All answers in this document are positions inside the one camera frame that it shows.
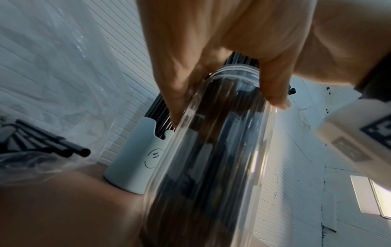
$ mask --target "transparent jar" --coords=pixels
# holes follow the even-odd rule
[[[224,66],[198,89],[144,198],[144,247],[248,246],[277,110],[259,70]]]

